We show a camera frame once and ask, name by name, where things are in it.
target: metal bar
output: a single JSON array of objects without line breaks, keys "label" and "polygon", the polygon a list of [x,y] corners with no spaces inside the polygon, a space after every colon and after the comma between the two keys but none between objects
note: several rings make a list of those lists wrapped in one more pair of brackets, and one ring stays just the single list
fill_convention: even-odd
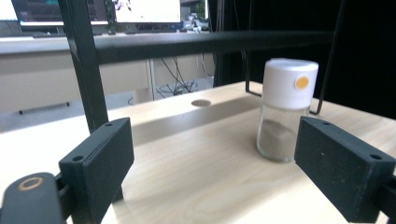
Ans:
[{"label": "metal bar", "polygon": [[341,1],[340,9],[338,11],[337,22],[335,24],[334,34],[332,36],[332,46],[330,48],[329,59],[327,61],[326,71],[324,74],[324,78],[323,78],[323,82],[322,82],[322,86],[321,86],[321,90],[320,90],[318,108],[317,108],[317,111],[312,111],[312,110],[309,111],[313,115],[318,115],[320,113],[320,110],[321,110],[321,107],[323,104],[324,94],[326,92],[326,87],[327,87],[327,82],[329,81],[329,76],[330,76],[330,72],[332,69],[332,60],[334,59],[335,48],[337,46],[338,36],[340,34],[341,25],[342,25],[343,19],[344,19],[346,4],[347,4],[347,0]]},{"label": "metal bar", "polygon": [[108,122],[105,95],[86,1],[59,1],[90,133]]},{"label": "metal bar", "polygon": [[219,32],[96,38],[99,64],[250,49],[284,49],[332,42],[332,32]]},{"label": "metal bar", "polygon": [[[255,5],[255,0],[250,0],[250,8],[249,8],[249,13],[248,13],[248,29],[249,29],[249,31],[251,31],[253,29],[254,5]],[[245,91],[250,94],[262,97],[261,94],[250,90],[251,51],[248,50],[248,51],[245,51],[245,53],[246,53],[246,55],[245,55],[246,56],[246,59],[245,59],[245,66],[246,66],[245,67],[245,81],[246,81]]]}]

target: orange label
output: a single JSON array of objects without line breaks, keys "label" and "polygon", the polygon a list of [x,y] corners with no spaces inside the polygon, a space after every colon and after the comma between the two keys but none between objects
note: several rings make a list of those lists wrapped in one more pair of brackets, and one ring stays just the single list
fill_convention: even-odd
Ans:
[{"label": "orange label", "polygon": [[308,77],[299,77],[296,80],[296,88],[299,90],[305,89],[309,84],[309,79]]}]

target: table surface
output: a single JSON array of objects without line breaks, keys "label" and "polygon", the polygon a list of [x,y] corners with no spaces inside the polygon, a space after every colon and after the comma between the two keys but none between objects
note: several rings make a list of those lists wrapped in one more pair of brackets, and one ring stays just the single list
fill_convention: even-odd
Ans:
[{"label": "table surface", "polygon": [[[260,102],[237,83],[108,111],[131,118],[135,161],[124,201],[103,223],[347,223],[294,162],[257,152]],[[327,102],[316,117],[396,157],[396,120]],[[0,134],[0,191],[24,175],[56,175],[87,136],[84,117]],[[381,214],[377,223],[386,221]]]}]

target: screw hole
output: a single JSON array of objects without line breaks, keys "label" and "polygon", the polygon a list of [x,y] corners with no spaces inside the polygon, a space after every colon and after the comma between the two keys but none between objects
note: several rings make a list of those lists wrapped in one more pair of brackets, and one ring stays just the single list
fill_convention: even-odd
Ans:
[{"label": "screw hole", "polygon": [[380,156],[377,156],[377,155],[370,155],[370,157],[375,159],[375,160],[382,160],[382,158]]},{"label": "screw hole", "polygon": [[73,161],[81,161],[82,158],[82,156],[76,156],[75,158],[73,158]]}]

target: black cable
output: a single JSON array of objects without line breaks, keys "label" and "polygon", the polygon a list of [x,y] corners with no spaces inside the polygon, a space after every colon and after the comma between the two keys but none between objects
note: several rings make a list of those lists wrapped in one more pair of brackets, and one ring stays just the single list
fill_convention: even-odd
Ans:
[{"label": "black cable", "polygon": [[187,87],[187,84],[186,84],[186,82],[184,81],[183,76],[182,76],[181,73],[180,73],[180,70],[178,69],[177,57],[174,57],[174,62],[175,62],[175,65],[176,65],[176,70],[177,70],[178,74],[180,75],[181,81],[183,82],[184,88],[186,88],[186,90],[187,90],[188,92],[191,92],[191,91],[189,90],[189,88]]},{"label": "black cable", "polygon": [[235,11],[236,28],[238,29],[238,31],[240,31],[239,19],[238,19],[238,12],[237,12],[237,10],[236,10],[236,3],[235,3],[235,0],[233,0],[233,10]]},{"label": "black cable", "polygon": [[157,91],[157,92],[158,92],[158,93],[161,95],[161,97],[162,97],[163,99],[165,99],[165,98],[166,98],[166,97],[164,97],[164,96],[163,96],[163,94],[162,94],[160,91],[158,91],[158,89],[157,89],[157,88],[156,88],[155,90],[156,90],[156,91]]},{"label": "black cable", "polygon": [[128,105],[134,105],[134,104],[131,104],[131,101],[134,99],[134,97],[131,97],[129,100],[128,100]]},{"label": "black cable", "polygon": [[183,83],[181,83],[177,77],[175,77],[175,75],[173,74],[173,72],[171,71],[171,69],[169,68],[168,64],[163,60],[163,58],[161,58],[161,60],[163,61],[163,64],[166,66],[166,68],[168,69],[169,73],[172,75],[172,77],[180,84],[183,86]]}]

